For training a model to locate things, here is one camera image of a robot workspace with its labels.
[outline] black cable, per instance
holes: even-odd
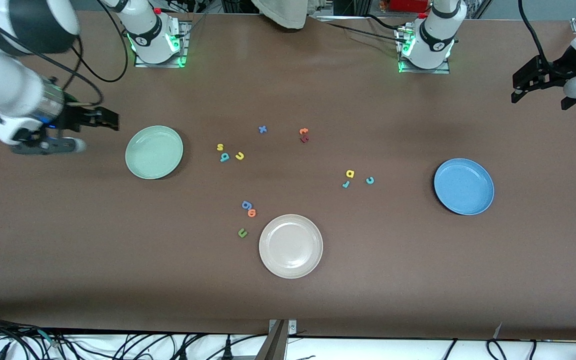
[[[71,353],[74,354],[75,358],[77,360],[83,360],[83,358],[80,356],[80,353],[78,353],[77,349],[75,349],[75,346],[73,346],[73,343],[70,340],[66,340],[65,337],[63,339],[64,339],[64,342],[66,343],[66,347],[68,348],[68,350],[70,350]]]
[[[259,333],[259,335],[250,335],[247,337],[242,337],[241,339],[237,340],[237,341],[233,341],[230,346],[234,346],[235,344],[238,344],[240,342],[245,342],[248,339],[252,339],[252,338],[258,338],[258,337],[265,337],[267,336],[267,333]],[[215,356],[219,355],[219,353],[221,353],[222,351],[226,350],[226,346],[220,348],[217,352],[213,353],[212,355],[208,356],[208,358],[206,358],[206,360],[210,360],[212,358],[214,358]]]
[[[397,28],[403,27],[404,25],[406,25],[406,23],[402,23],[402,25],[388,25],[388,23],[383,22],[380,18],[378,18],[374,14],[369,14],[369,13],[362,14],[361,17],[362,18],[371,18],[372,20],[375,20],[377,23],[379,23],[379,25],[381,25],[382,27],[384,27],[386,29],[390,29],[390,30],[397,30]]]
[[[396,41],[397,43],[406,43],[406,40],[401,39],[401,38],[394,38],[391,36],[385,36],[385,35],[380,35],[380,34],[375,34],[374,32],[368,32],[368,31],[364,31],[364,30],[359,30],[359,29],[354,29],[352,27],[347,27],[347,26],[343,26],[343,25],[337,25],[336,23],[329,23],[327,22],[328,25],[330,25],[331,27],[336,27],[336,28],[340,28],[340,29],[346,29],[346,30],[350,30],[351,32],[356,32],[356,33],[360,33],[360,34],[366,34],[366,35],[370,35],[372,37],[377,37],[377,38],[382,38],[382,39],[388,39],[388,40],[392,40],[392,41]]]
[[[524,0],[517,0],[517,3],[519,6],[519,16],[521,16],[521,20],[523,21],[524,25],[526,25],[526,28],[528,28],[528,32],[530,32],[530,36],[532,37],[534,45],[537,47],[537,52],[539,53],[539,59],[543,63],[543,66],[545,66],[549,71],[551,71],[551,73],[554,73],[554,75],[567,77],[566,73],[557,71],[553,67],[553,64],[548,62],[548,59],[546,58],[546,53],[544,53],[544,48],[542,48],[542,43],[541,41],[539,41],[539,38],[537,37],[537,32],[535,32],[535,29],[533,28],[530,21],[528,21],[528,18],[526,17],[526,12],[524,11]]]
[[[77,40],[77,43],[79,45],[79,54],[81,56],[77,56],[77,63],[75,64],[75,68],[73,69],[75,71],[75,73],[77,73],[77,71],[79,71],[80,68],[82,67],[82,58],[84,57],[84,45],[82,43],[82,37],[77,35],[76,40]],[[75,75],[73,75],[71,73],[68,80],[66,80],[66,82],[64,82],[63,86],[61,87],[61,90],[66,91],[66,89],[68,89],[68,87],[71,86],[71,83],[73,82],[73,80],[75,80]]]
[[[119,349],[117,350],[117,352],[114,354],[114,356],[117,356],[117,354],[119,354],[119,350],[121,350],[121,348],[123,347],[123,351],[121,351],[121,358],[123,359],[124,356],[126,355],[126,346],[128,346],[128,343],[132,340],[137,339],[139,335],[135,335],[132,337],[132,339],[130,338],[130,335],[126,334],[126,340],[123,342],[123,344],[119,347]]]
[[[192,339],[188,340],[188,342],[186,342],[185,344],[182,344],[181,347],[179,348],[179,350],[176,351],[176,353],[174,353],[174,355],[172,355],[172,357],[170,358],[170,360],[176,360],[176,358],[179,358],[182,356],[182,354],[185,353],[186,349],[194,342],[196,342],[197,340],[206,337],[206,335],[208,335],[207,333],[198,333],[197,335],[195,335]]]
[[[497,342],[497,340],[495,340],[495,339],[490,339],[490,340],[486,341],[486,350],[488,351],[488,355],[490,355],[490,358],[493,358],[494,360],[499,360],[499,358],[497,356],[494,356],[492,351],[490,350],[490,344],[495,344],[496,348],[499,349],[499,353],[501,353],[501,357],[503,358],[503,360],[508,360],[506,358],[506,354],[502,350],[499,342]]]
[[[530,340],[530,342],[532,343],[532,348],[530,349],[530,356],[528,356],[528,360],[533,360],[533,356],[535,356],[535,351],[537,351],[537,340]],[[506,354],[501,348],[501,345],[495,339],[490,339],[486,341],[486,350],[488,352],[488,355],[490,355],[490,358],[493,358],[494,360],[500,360],[499,358],[493,355],[492,351],[490,350],[490,344],[495,344],[496,348],[499,350],[499,353],[501,353],[501,357],[503,358],[503,360],[508,360],[506,358]]]
[[[7,335],[7,337],[14,339],[14,341],[18,342],[19,345],[21,345],[21,347],[23,348],[23,352],[25,353],[26,360],[30,360],[30,357],[28,355],[29,352],[30,354],[32,354],[32,357],[34,357],[35,360],[41,360],[37,355],[37,353],[33,350],[33,348],[30,347],[30,345],[27,342],[25,342],[25,340],[23,340],[18,334],[12,332],[7,328],[4,328],[4,326],[2,325],[0,325],[0,333],[3,333]]]
[[[106,79],[100,75],[98,75],[98,73],[96,73],[86,62],[86,60],[84,60],[84,54],[83,54],[83,47],[80,47],[81,51],[77,51],[75,50],[74,47],[71,47],[71,50],[73,50],[73,52],[75,53],[75,55],[77,55],[78,59],[81,61],[81,63],[84,65],[84,67],[90,71],[90,74],[92,74],[94,77],[96,77],[97,79],[101,80],[102,82],[105,83],[116,83],[119,80],[121,80],[124,75],[126,75],[126,71],[128,70],[128,46],[126,46],[126,42],[124,41],[124,36],[122,35],[122,31],[119,30],[119,26],[117,25],[117,22],[115,22],[115,19],[113,18],[113,16],[110,14],[110,11],[108,11],[107,7],[100,1],[100,0],[96,0],[96,2],[99,3],[99,5],[103,8],[103,11],[105,11],[105,14],[108,15],[108,18],[110,19],[110,21],[112,22],[112,25],[114,26],[114,29],[117,31],[117,35],[119,35],[119,41],[121,41],[121,45],[123,46],[123,56],[124,56],[124,60],[123,60],[123,70],[121,71],[121,73],[119,74],[119,76],[115,77],[114,79]]]
[[[528,356],[528,360],[533,360],[533,356],[535,356],[535,351],[537,351],[537,340],[530,340],[532,343],[532,350],[530,351],[530,356]]]
[[[100,353],[98,351],[93,351],[93,350],[90,350],[89,348],[85,348],[84,346],[79,344],[77,341],[72,341],[72,343],[74,344],[74,346],[80,348],[85,353],[93,354],[96,356],[101,356],[102,358],[106,358],[106,359],[112,359],[113,358],[112,355],[106,355],[105,353]]]
[[[46,339],[44,339],[43,337],[41,339],[38,339],[36,337],[30,337],[30,339],[34,340],[35,344],[37,344],[41,349],[41,360],[51,360],[50,354],[48,354],[49,349],[45,343]]]
[[[450,352],[453,351],[453,347],[455,347],[455,344],[457,344],[457,338],[456,337],[454,339],[452,339],[452,343],[450,344],[450,346],[448,346],[448,351],[446,351],[446,354],[443,356],[443,360],[448,360],[448,357],[450,356]]]
[[[59,355],[61,355],[61,358],[63,360],[66,360],[66,352],[64,351],[64,344],[59,342],[59,347],[57,348],[57,351],[59,352]]]
[[[70,103],[69,105],[79,106],[79,107],[95,107],[96,105],[100,105],[101,103],[104,102],[104,94],[97,87],[97,85],[95,85],[91,80],[88,80],[85,76],[81,75],[77,71],[69,68],[68,66],[65,66],[64,64],[62,64],[60,62],[57,62],[57,61],[51,59],[50,57],[48,57],[48,56],[46,56],[40,52],[32,50],[32,48],[29,48],[28,46],[23,44],[21,41],[19,41],[19,39],[12,36],[11,34],[9,34],[6,30],[2,29],[1,27],[0,27],[0,34],[4,35],[8,39],[10,39],[13,43],[15,43],[15,44],[21,46],[22,48],[25,48],[26,50],[30,51],[33,55],[40,57],[41,59],[49,62],[50,64],[53,64],[54,66],[56,66],[57,68],[60,68],[63,71],[67,71],[69,74],[77,76],[79,79],[83,80],[86,84],[88,84],[96,92],[96,94],[98,96],[98,100],[96,100],[94,102],[88,102],[88,103],[76,102],[76,103]]]
[[[226,345],[223,347],[223,355],[221,356],[221,360],[233,360],[233,351],[231,349],[231,335],[228,334],[226,337]]]
[[[149,344],[148,346],[146,346],[146,347],[144,347],[143,349],[141,349],[141,351],[140,351],[139,353],[137,353],[137,355],[134,357],[134,360],[138,360],[138,359],[141,357],[141,355],[146,352],[146,350],[148,350],[148,349],[151,348],[151,346],[153,346],[153,345],[157,344],[158,342],[160,342],[160,341],[162,341],[162,340],[164,340],[164,339],[166,339],[166,338],[169,338],[169,337],[172,337],[172,333],[169,333],[169,334],[167,334],[167,335],[163,335],[162,337],[156,339],[156,340],[153,341],[151,344]]]
[[[170,336],[170,342],[172,342],[172,354],[174,355],[177,352],[177,344],[174,336]]]
[[[153,337],[154,335],[155,335],[154,333],[149,333],[149,334],[147,334],[146,336],[142,337],[141,339],[138,339],[137,341],[135,341],[134,344],[131,344],[130,347],[126,348],[126,347],[124,346],[123,353],[121,354],[121,357],[119,357],[119,360],[123,360],[123,359],[124,359],[124,356],[125,356],[126,354],[130,353],[130,350],[131,350],[132,348],[134,348],[135,346],[137,346],[137,344],[141,343],[142,341],[146,340],[147,338]],[[138,337],[138,335],[135,335],[135,336],[134,336],[132,339],[130,339],[130,340],[134,340],[134,339],[136,339],[137,337]],[[121,350],[121,348],[117,349],[117,352],[116,352],[116,353],[114,354],[114,356],[112,357],[112,358],[114,358],[115,360],[117,359],[116,356],[117,356],[117,354],[119,354],[119,350]]]

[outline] metal bracket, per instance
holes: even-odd
[[[268,325],[268,333],[273,330],[273,326],[275,326],[277,320],[270,320]],[[297,333],[297,319],[288,319],[288,335],[295,335]]]
[[[275,320],[272,330],[265,338],[261,349],[254,360],[285,360],[286,346],[288,346],[288,331],[290,330],[288,319]]]

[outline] plug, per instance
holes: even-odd
[[[228,335],[226,338],[226,346],[223,347],[223,356],[221,360],[233,360],[233,351],[231,351],[231,336]]]

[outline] brown table surface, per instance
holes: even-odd
[[[117,74],[106,15],[79,16],[90,65]],[[535,29],[551,60],[573,37],[566,22]],[[398,73],[388,40],[313,19],[295,32],[211,14],[186,68],[131,66],[120,82],[96,81],[121,131],[84,129],[88,150],[75,155],[0,144],[0,318],[220,333],[294,318],[309,335],[471,338],[503,322],[505,338],[576,338],[576,105],[560,110],[561,89],[510,103],[512,73],[537,54],[521,22],[466,21],[459,38],[450,75]],[[68,91],[94,98],[80,81]],[[124,162],[151,125],[178,130],[185,146],[162,180]],[[435,170],[457,157],[494,180],[483,214],[453,214],[434,194]],[[283,214],[312,219],[324,239],[320,264],[297,280],[259,257],[262,229]]]

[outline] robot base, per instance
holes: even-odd
[[[398,69],[400,73],[418,73],[418,74],[450,74],[450,66],[448,65],[448,59],[443,60],[443,63],[436,68],[420,68],[414,66],[409,59],[404,55],[404,48],[406,48],[411,41],[411,37],[414,32],[414,23],[408,22],[405,27],[400,27],[394,30],[396,39],[404,39],[407,42],[397,42],[397,58],[398,58]]]
[[[179,51],[174,53],[170,59],[158,64],[147,63],[142,60],[137,53],[135,53],[134,66],[135,68],[165,68],[165,69],[176,69],[185,68],[186,58],[188,57],[188,47],[190,45],[190,29],[192,29],[193,23],[191,21],[179,21],[178,29],[174,31],[174,34],[181,34],[176,41],[179,42]]]

